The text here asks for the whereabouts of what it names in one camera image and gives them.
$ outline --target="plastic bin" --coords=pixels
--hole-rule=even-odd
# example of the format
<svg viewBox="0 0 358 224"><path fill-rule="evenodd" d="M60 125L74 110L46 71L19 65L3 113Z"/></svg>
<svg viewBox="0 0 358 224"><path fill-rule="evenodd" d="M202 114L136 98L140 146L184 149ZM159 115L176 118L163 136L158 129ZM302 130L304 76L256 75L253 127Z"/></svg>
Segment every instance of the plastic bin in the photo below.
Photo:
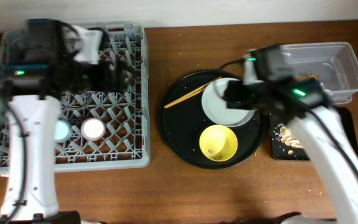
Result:
<svg viewBox="0 0 358 224"><path fill-rule="evenodd" d="M358 61L349 43L291 44L282 50L297 73L319 76L335 104L349 103L358 92Z"/></svg>
<svg viewBox="0 0 358 224"><path fill-rule="evenodd" d="M127 60L137 77L123 93L86 91L80 95L62 94L60 119L72 125L72 137L55 145L55 172L145 167L150 162L150 116L148 101L149 61L144 28L139 24L98 24L110 41L99 51L102 60ZM21 30L6 32L0 48L0 70L9 60L9 45ZM80 125L95 117L106 125L99 141L82 137ZM0 108L0 175L9 173L9 124Z"/></svg>

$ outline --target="tabletop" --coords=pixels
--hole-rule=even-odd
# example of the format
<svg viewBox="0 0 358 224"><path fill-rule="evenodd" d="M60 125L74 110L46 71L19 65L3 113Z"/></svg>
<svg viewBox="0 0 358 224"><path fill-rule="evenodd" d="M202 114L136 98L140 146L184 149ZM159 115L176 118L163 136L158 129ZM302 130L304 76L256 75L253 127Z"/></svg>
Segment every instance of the tabletop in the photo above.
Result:
<svg viewBox="0 0 358 224"><path fill-rule="evenodd" d="M140 169L55 175L61 211L108 223L219 223L298 211L331 218L333 206L311 162L272 158L268 137L238 166L206 170L187 164L158 131L159 101L175 80L217 68L266 45L348 42L358 58L358 21L295 22L146 29L149 42L151 162ZM229 71L240 74L241 68ZM358 93L344 105L358 141ZM0 207L7 179L0 177Z"/></svg>

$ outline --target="chopsticks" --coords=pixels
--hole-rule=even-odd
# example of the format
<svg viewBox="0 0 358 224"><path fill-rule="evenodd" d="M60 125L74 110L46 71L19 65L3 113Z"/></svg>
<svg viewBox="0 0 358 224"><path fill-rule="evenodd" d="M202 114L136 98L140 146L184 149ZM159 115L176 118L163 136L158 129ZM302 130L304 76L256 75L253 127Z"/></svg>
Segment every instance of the chopsticks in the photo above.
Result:
<svg viewBox="0 0 358 224"><path fill-rule="evenodd" d="M182 97L180 97L180 98L178 98L178 99L172 101L171 103L165 105L164 108L169 108L169 107L171 107L171 106L173 106L173 105L176 105L176 104L178 104L178 103L180 103L180 102L182 102L182 101L185 101L185 100L187 100L187 99L189 99L189 98L191 98L191 97L197 95L198 93L202 93L202 92L205 90L205 88L206 88L210 83L212 83L212 82L214 82L214 81L216 81L216 80L218 80L218 79L220 79L220 78L222 78L222 77L217 77L217 78L215 78L214 80L212 80L212 81L210 81L210 82L208 82L208 83L206 83L206 84L204 84L204 85L198 87L197 89L195 89L195 90L193 90L193 91L191 91L191 92L189 92L189 93L183 95Z"/></svg>

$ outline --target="black tray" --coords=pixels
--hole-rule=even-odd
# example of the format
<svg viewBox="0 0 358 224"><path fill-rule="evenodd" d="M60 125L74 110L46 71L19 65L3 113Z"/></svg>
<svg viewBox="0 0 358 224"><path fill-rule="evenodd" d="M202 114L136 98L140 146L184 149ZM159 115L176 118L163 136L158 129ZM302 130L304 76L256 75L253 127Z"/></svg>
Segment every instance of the black tray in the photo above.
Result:
<svg viewBox="0 0 358 224"><path fill-rule="evenodd" d="M158 112L160 133L172 152L184 161L205 169L223 169L246 160L262 143L263 127L267 125L267 117L255 113L246 124L231 128L239 143L237 152L232 158L224 162L216 162L203 155L199 146L200 135L215 123L208 119L203 111L202 94L171 108L164 109L164 105L220 76L237 78L222 70L202 70L181 78L165 93Z"/></svg>
<svg viewBox="0 0 358 224"><path fill-rule="evenodd" d="M352 113L347 108L343 108L343 107L334 107L334 108L339 113L346 136L355 154L358 156L358 145L357 145L356 133L354 132ZM291 146L287 146L277 138L277 135L275 133L279 132L277 126L281 123L282 121L280 120L277 114L270 114L270 138L272 139L271 141L272 141L273 158L283 159L283 160L308 161L309 157L304 149L297 149ZM288 150L292 150L293 154L288 155Z"/></svg>

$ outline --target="white backdrop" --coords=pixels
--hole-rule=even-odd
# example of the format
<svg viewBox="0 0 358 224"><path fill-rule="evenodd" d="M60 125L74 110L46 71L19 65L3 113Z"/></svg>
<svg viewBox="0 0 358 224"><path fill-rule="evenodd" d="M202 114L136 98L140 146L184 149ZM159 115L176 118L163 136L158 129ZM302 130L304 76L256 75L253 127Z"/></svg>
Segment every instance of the white backdrop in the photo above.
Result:
<svg viewBox="0 0 358 224"><path fill-rule="evenodd" d="M146 27L358 19L358 0L0 0L0 32L24 19Z"/></svg>

